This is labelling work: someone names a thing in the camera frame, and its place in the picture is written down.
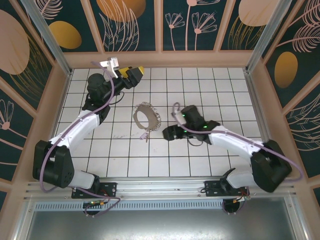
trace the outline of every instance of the grid floor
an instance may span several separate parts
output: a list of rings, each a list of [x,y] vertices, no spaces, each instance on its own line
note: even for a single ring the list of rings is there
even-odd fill
[[[145,68],[139,85],[125,89],[122,101],[112,105],[105,121],[72,152],[74,167],[100,177],[221,176],[230,168],[248,165],[227,150],[186,139],[166,141],[162,131],[174,125],[175,102],[196,105],[204,118],[227,129],[261,140],[254,109],[241,68]],[[87,79],[101,69],[75,69],[56,132],[79,114],[87,95]],[[151,103],[160,114],[161,127],[140,140],[145,132],[133,121],[133,108]],[[146,118],[138,115],[139,121]]]

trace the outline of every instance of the floor surface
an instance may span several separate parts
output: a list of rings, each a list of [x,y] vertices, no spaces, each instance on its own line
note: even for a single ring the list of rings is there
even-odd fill
[[[87,95],[87,79],[101,69],[75,69],[68,88],[57,133],[79,114]],[[230,168],[249,166],[227,150],[203,144],[192,146],[186,139],[166,141],[162,130],[176,124],[172,105],[196,105],[206,121],[260,140],[254,109],[241,68],[145,68],[139,85],[125,89],[123,99],[112,105],[105,121],[72,152],[74,167],[100,177],[221,176]],[[133,121],[134,107],[151,103],[161,117],[159,130],[150,140]],[[146,121],[138,115],[139,121]]]

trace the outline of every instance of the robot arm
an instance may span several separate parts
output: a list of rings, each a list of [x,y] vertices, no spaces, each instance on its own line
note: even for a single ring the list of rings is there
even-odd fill
[[[201,142],[227,149],[249,163],[247,167],[232,168],[223,176],[234,189],[258,185],[264,191],[272,193],[292,171],[288,162],[253,144],[264,146],[283,155],[279,145],[273,140],[267,142],[254,141],[229,131],[216,121],[205,121],[194,105],[187,106],[172,114],[187,129],[197,132],[217,132],[210,134],[191,133],[178,125],[173,125],[162,132],[166,140],[197,138]]]
[[[115,96],[119,95],[120,91],[124,88],[130,89],[137,86],[144,74],[143,67],[127,67],[116,70],[119,66],[116,57],[110,58],[108,61],[101,62],[100,64],[112,76]],[[106,81],[102,74],[95,73],[88,79],[87,90],[88,94],[85,104],[73,123],[49,141],[41,140],[36,144],[32,176],[34,179],[40,179],[41,167],[46,154],[53,144],[60,140],[45,165],[43,181],[60,188],[79,187],[89,189],[92,193],[97,194],[100,189],[99,177],[91,173],[75,170],[71,153],[76,150],[79,143],[87,134],[92,132],[106,119],[110,106],[106,106],[94,114],[86,115],[106,104],[110,99],[112,87],[110,81]],[[69,130],[70,126],[75,122],[79,123]]]

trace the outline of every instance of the orange circle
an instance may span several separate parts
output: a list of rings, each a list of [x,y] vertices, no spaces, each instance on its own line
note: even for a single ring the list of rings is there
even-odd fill
[[[136,18],[146,9],[146,0],[96,0],[96,3],[104,15],[117,22],[129,22],[131,18],[125,16],[130,14],[130,9]]]

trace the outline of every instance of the dark teal wallpaper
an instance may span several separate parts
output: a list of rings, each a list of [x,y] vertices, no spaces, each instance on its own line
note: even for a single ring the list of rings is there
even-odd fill
[[[5,203],[6,196],[7,196],[7,193],[5,191],[0,191],[0,212],[1,212],[2,206]]]
[[[52,65],[9,1],[0,3],[0,22],[0,77],[37,109]]]
[[[155,51],[154,0],[90,0],[106,52]]]
[[[278,0],[236,0],[221,50],[253,50]]]
[[[64,53],[98,51],[80,0],[35,0],[35,4]]]
[[[164,0],[163,50],[213,50],[225,6],[225,0]]]
[[[320,70],[320,5],[306,0],[266,63],[284,107]]]
[[[320,84],[287,115],[296,147],[309,178],[320,174]]]
[[[284,15],[284,17],[283,17],[283,19],[282,19],[281,23],[279,24],[279,26],[278,26],[277,30],[276,30],[276,31],[275,31],[275,33],[273,34],[273,36],[272,36],[272,38],[271,38],[271,40],[270,40],[269,44],[266,46],[266,48],[265,48],[265,50],[264,50],[264,52],[263,52],[263,54],[262,54],[262,58],[265,58],[265,56],[266,56],[267,52],[269,51],[269,49],[270,49],[271,45],[272,45],[272,44],[273,44],[273,42],[274,42],[274,41],[273,41],[273,40],[274,40],[274,38],[275,38],[275,37],[278,35],[278,33],[280,32],[280,30],[281,30],[282,26],[283,26],[283,25],[284,25],[284,23],[286,22],[286,20],[287,20],[287,18],[288,18],[288,16],[289,16],[289,14],[291,13],[291,11],[292,11],[292,9],[294,8],[294,6],[296,5],[297,1],[298,1],[298,0],[292,0],[292,2],[291,2],[291,4],[290,4],[289,9],[287,10],[286,14]]]
[[[0,178],[11,181],[33,118],[0,90]]]
[[[314,188],[313,193],[314,193],[315,199],[318,202],[319,207],[320,207],[320,187]]]

